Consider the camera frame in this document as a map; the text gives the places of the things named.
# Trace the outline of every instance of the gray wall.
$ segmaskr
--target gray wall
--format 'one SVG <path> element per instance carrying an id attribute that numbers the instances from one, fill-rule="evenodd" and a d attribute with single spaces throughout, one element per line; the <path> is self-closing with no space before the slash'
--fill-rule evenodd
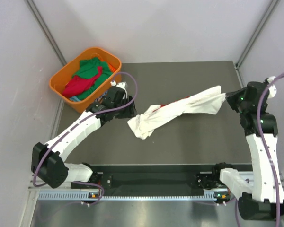
<path id="1" fill-rule="evenodd" d="M 0 1 L 0 227 L 17 226 L 32 147 L 49 139 L 58 103 L 48 82 L 61 67 L 23 0 Z"/>
<path id="2" fill-rule="evenodd" d="M 241 72 L 245 83 L 278 75 L 284 71 L 284 0 L 278 4 L 259 39 L 244 61 Z M 268 111 L 278 121 L 278 159 L 284 176 L 284 79 L 276 85 L 277 95 L 268 101 Z"/>
<path id="3" fill-rule="evenodd" d="M 236 62 L 271 0 L 35 0 L 67 61 L 101 46 L 124 63 Z"/>

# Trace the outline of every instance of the orange laundry basket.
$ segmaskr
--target orange laundry basket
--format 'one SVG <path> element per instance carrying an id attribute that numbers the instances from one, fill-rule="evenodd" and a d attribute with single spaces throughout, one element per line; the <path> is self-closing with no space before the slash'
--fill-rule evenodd
<path id="1" fill-rule="evenodd" d="M 92 94 L 81 102 L 73 102 L 62 95 L 67 83 L 71 80 L 71 76 L 79 69 L 79 62 L 84 59 L 91 59 L 93 57 L 100 58 L 101 61 L 106 61 L 109 68 L 115 72 L 99 86 Z M 64 101 L 74 108 L 79 113 L 82 113 L 96 98 L 99 98 L 107 89 L 110 88 L 110 81 L 114 75 L 121 70 L 121 60 L 111 53 L 99 48 L 92 47 L 77 56 L 74 60 L 65 65 L 61 70 L 54 74 L 49 82 L 50 88 L 56 92 Z M 117 75 L 114 80 L 121 82 L 121 74 Z"/>

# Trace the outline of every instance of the robotic arm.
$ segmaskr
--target robotic arm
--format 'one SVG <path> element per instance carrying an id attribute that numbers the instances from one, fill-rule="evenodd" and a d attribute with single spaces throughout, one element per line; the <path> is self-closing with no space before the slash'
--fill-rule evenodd
<path id="1" fill-rule="evenodd" d="M 115 118 L 131 118 L 137 115 L 133 97 L 126 91 L 126 82 L 112 82 L 101 102 L 93 102 L 82 115 L 66 130 L 46 144 L 37 143 L 33 148 L 31 170 L 36 172 L 39 163 L 48 152 L 37 176 L 52 188 L 59 187 L 63 182 L 87 182 L 93 171 L 88 164 L 66 164 L 68 155 L 92 132 L 102 127 L 106 122 Z"/>
<path id="2" fill-rule="evenodd" d="M 226 94 L 226 100 L 233 110 L 240 113 L 240 124 L 251 152 L 254 185 L 251 187 L 231 166 L 216 168 L 220 182 L 224 183 L 239 201 L 239 212 L 245 220 L 274 220 L 276 218 L 276 187 L 279 189 L 280 214 L 284 218 L 284 191 L 280 181 L 276 144 L 278 128 L 273 115 L 266 113 L 268 98 L 276 95 L 272 85 L 260 107 L 261 128 L 270 151 L 267 153 L 260 137 L 257 124 L 257 108 L 260 97 L 269 83 L 275 77 L 270 77 L 264 83 L 249 82 L 241 90 Z M 277 184 L 271 165 L 275 166 Z"/>

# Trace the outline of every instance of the crumpled white fabric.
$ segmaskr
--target crumpled white fabric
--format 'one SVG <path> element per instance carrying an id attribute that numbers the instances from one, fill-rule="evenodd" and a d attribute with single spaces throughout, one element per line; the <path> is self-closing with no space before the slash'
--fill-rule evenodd
<path id="1" fill-rule="evenodd" d="M 225 93 L 221 94 L 221 86 L 215 86 L 163 107 L 161 105 L 151 105 L 145 113 L 135 116 L 127 123 L 135 136 L 144 140 L 156 128 L 183 113 L 217 114 L 224 101 Z"/>

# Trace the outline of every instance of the table surface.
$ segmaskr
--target table surface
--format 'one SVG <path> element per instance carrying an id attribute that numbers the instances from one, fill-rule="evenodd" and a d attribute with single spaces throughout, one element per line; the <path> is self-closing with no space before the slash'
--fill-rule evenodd
<path id="1" fill-rule="evenodd" d="M 222 92 L 240 89 L 231 61 L 123 64 L 132 74 L 139 91 L 135 101 L 138 113 L 150 105 L 168 104 L 188 95 L 221 85 Z M 133 82 L 129 94 L 134 94 Z M 64 105 L 58 133 L 79 117 Z M 251 163 L 240 118 L 224 102 L 216 115 L 183 114 L 157 128 L 145 140 L 135 137 L 128 119 L 115 119 L 89 135 L 69 155 L 67 163 L 90 164 L 215 164 Z"/>

